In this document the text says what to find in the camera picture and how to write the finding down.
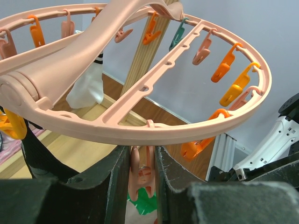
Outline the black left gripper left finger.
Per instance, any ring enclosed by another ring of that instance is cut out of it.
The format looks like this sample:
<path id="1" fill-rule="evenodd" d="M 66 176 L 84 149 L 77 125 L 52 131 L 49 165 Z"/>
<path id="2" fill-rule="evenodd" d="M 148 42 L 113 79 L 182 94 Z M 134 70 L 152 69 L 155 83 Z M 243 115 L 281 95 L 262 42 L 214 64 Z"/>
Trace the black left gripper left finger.
<path id="1" fill-rule="evenodd" d="M 114 150 L 67 183 L 53 178 L 0 182 L 3 224 L 122 224 L 130 148 Z"/>

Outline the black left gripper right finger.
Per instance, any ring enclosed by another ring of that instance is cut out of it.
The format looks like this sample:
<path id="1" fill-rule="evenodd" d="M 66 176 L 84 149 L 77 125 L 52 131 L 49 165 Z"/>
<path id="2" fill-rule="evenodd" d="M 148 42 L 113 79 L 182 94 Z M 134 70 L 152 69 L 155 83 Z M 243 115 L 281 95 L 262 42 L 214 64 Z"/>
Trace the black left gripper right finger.
<path id="1" fill-rule="evenodd" d="M 206 182 L 158 146 L 157 221 L 160 224 L 296 224 L 299 155 L 272 162 L 246 181 Z"/>

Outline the pink round clip hanger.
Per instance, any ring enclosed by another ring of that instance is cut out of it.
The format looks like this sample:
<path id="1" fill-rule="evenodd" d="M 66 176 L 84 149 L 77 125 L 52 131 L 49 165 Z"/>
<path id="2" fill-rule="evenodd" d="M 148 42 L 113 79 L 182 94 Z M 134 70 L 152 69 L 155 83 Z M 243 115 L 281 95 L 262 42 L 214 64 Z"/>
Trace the pink round clip hanger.
<path id="1" fill-rule="evenodd" d="M 271 71 L 260 53 L 234 33 L 209 21 L 189 15 L 193 29 L 183 40 L 124 95 L 96 120 L 81 119 L 71 112 L 54 111 L 54 105 L 108 45 L 117 31 L 154 12 L 167 19 L 180 21 L 181 3 L 165 4 L 162 0 L 113 0 L 98 4 L 101 13 L 85 32 L 71 35 L 44 46 L 17 54 L 0 62 L 0 104 L 19 116 L 45 129 L 73 138 L 125 146 L 170 145 L 200 140 L 227 132 L 251 117 L 268 96 Z M 202 30 L 215 30 L 215 35 L 230 44 L 240 44 L 240 51 L 260 64 L 259 82 L 247 103 L 238 103 L 229 117 L 200 123 L 168 126 L 121 126 L 121 120 L 145 96 L 151 94 L 156 81 L 176 59 L 189 49 Z"/>

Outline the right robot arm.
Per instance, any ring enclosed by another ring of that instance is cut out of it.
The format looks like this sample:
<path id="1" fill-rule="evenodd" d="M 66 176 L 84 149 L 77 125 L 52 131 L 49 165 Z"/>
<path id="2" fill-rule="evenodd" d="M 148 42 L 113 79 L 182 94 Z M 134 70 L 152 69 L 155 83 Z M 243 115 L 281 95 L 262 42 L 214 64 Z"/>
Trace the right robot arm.
<path id="1" fill-rule="evenodd" d="M 299 221 L 299 97 L 279 109 L 257 148 L 229 171 L 197 178 L 156 147 L 159 224 L 296 224 Z"/>

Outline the green plastic tray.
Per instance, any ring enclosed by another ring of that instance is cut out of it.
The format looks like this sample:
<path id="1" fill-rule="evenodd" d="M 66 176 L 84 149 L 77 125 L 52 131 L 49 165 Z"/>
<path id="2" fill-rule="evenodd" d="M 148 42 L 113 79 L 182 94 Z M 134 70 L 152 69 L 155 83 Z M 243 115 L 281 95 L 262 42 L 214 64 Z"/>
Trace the green plastic tray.
<path id="1" fill-rule="evenodd" d="M 156 193 L 149 198 L 145 188 L 138 190 L 138 199 L 136 201 L 132 201 L 129 194 L 127 194 L 127 200 L 135 206 L 140 215 L 147 215 L 157 209 Z"/>

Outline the pink cloth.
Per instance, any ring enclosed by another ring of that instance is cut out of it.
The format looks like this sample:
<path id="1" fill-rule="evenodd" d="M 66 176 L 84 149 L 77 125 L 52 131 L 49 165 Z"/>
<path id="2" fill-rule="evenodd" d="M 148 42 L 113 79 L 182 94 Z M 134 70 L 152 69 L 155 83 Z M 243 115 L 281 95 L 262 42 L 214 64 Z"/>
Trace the pink cloth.
<path id="1" fill-rule="evenodd" d="M 23 140 L 15 140 L 9 137 L 4 132 L 0 132 L 0 164 L 2 165 L 10 157 L 15 155 L 18 151 L 25 153 L 25 159 L 32 156 L 38 148 L 45 148 L 42 142 L 38 139 L 40 135 L 45 132 L 45 129 L 29 129 L 31 133 L 28 133 L 26 138 Z"/>

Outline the teal clothespin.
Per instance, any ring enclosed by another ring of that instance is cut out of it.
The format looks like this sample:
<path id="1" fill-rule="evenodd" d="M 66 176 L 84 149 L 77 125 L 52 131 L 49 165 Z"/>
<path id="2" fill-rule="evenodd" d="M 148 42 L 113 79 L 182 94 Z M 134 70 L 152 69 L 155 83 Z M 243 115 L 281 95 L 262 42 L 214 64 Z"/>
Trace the teal clothespin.
<path id="1" fill-rule="evenodd" d="M 182 40 L 182 36 L 185 32 L 185 28 L 184 28 L 184 24 L 186 22 L 186 20 L 188 20 L 188 17 L 184 17 L 171 41 L 171 44 L 169 46 L 169 51 L 171 51 L 181 40 Z"/>

